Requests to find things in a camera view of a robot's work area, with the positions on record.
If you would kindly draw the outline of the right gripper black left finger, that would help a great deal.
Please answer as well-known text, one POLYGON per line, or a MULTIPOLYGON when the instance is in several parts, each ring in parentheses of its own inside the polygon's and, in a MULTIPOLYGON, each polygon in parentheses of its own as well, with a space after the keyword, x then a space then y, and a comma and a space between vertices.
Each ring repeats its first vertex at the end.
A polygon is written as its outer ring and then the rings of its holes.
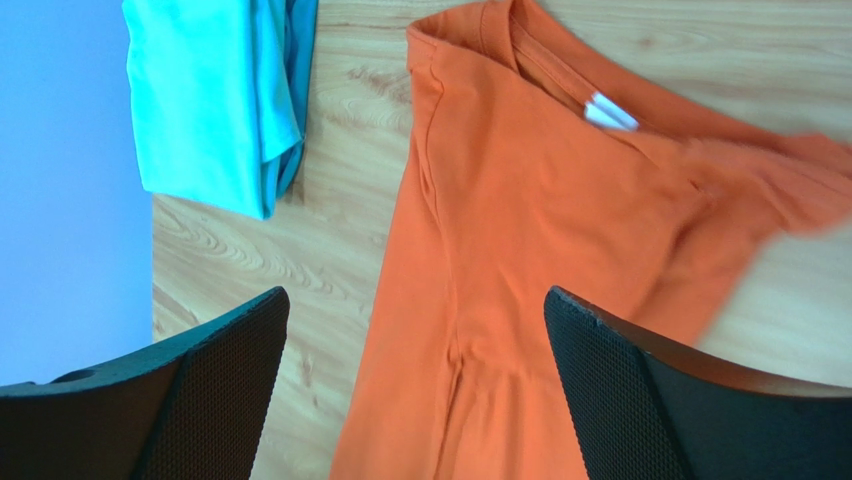
POLYGON ((246 479, 287 338, 275 287, 49 383, 1 390, 5 479, 246 479))

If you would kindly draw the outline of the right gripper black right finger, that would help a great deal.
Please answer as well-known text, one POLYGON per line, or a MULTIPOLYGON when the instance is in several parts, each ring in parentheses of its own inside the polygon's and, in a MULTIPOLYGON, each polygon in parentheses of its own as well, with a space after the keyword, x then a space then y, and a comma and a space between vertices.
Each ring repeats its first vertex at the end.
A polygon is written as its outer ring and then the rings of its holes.
POLYGON ((851 391, 742 366, 559 288, 544 321, 592 479, 847 479, 851 391))

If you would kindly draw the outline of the orange t-shirt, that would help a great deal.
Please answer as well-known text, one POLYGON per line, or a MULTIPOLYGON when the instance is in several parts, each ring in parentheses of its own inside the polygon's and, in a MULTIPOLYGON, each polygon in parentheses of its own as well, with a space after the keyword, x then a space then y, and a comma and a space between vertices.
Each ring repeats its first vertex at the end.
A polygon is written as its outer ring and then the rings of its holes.
POLYGON ((851 149, 668 92, 533 1, 407 30, 413 127, 334 479, 582 479, 559 285, 697 340, 780 232, 851 214, 851 149))

